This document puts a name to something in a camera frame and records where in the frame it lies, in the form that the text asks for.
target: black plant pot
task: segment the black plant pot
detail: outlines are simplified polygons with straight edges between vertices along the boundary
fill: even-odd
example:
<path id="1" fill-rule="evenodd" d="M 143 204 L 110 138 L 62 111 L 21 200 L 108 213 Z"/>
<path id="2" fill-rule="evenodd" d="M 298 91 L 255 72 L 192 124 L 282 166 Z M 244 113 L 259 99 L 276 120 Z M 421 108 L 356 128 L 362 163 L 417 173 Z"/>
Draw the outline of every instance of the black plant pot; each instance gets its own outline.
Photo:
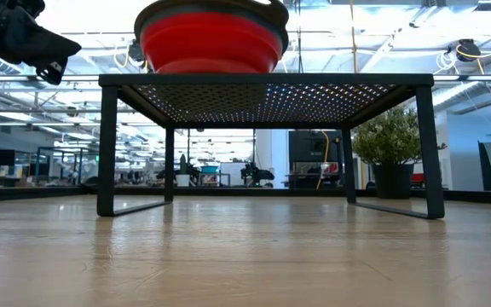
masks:
<path id="1" fill-rule="evenodd" d="M 414 165 L 373 165 L 376 194 L 381 199 L 410 198 Z"/>

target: white container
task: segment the white container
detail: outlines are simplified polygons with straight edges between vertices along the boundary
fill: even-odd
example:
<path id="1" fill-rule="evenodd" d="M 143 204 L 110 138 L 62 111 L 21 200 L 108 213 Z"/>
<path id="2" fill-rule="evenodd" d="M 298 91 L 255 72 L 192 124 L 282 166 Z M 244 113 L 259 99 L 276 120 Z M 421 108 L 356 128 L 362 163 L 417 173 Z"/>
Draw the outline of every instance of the white container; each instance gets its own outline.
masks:
<path id="1" fill-rule="evenodd" d="M 188 181 L 190 180 L 190 176 L 188 174 L 177 174 L 177 187 L 188 187 Z"/>

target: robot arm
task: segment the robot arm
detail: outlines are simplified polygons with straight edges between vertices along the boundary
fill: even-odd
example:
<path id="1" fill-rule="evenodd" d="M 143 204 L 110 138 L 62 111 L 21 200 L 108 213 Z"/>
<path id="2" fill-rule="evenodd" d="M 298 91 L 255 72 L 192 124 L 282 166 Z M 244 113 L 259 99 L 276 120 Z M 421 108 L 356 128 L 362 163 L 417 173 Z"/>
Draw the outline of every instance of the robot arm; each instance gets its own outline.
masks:
<path id="1" fill-rule="evenodd" d="M 39 77 L 59 84 L 69 56 L 81 46 L 35 22 L 44 10 L 43 0 L 0 0 L 0 58 L 36 67 Z"/>

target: white wall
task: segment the white wall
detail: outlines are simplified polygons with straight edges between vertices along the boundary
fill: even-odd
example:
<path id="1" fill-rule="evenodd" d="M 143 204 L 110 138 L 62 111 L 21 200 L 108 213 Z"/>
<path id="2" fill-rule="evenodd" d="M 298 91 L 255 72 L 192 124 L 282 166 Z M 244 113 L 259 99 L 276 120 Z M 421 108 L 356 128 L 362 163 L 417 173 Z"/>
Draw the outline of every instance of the white wall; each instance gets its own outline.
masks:
<path id="1" fill-rule="evenodd" d="M 478 142 L 491 142 L 491 107 L 465 115 L 449 113 L 447 120 L 452 189 L 482 191 Z"/>
<path id="2" fill-rule="evenodd" d="M 255 161 L 259 168 L 264 170 L 272 169 L 274 188 L 285 188 L 283 182 L 286 181 L 286 174 L 289 173 L 287 133 L 288 130 L 256 130 L 257 152 Z"/>

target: red object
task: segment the red object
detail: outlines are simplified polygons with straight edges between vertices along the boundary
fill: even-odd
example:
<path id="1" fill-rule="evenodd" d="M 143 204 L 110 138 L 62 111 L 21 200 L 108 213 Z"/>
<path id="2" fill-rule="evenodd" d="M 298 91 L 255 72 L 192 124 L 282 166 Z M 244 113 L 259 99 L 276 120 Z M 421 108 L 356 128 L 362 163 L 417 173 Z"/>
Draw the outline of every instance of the red object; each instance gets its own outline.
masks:
<path id="1" fill-rule="evenodd" d="M 424 174 L 413 174 L 413 182 L 425 182 Z"/>
<path id="2" fill-rule="evenodd" d="M 142 32 L 143 54 L 158 73 L 274 70 L 282 54 L 277 34 L 225 13 L 182 13 Z"/>
<path id="3" fill-rule="evenodd" d="M 329 172 L 338 172 L 338 164 L 329 165 Z"/>

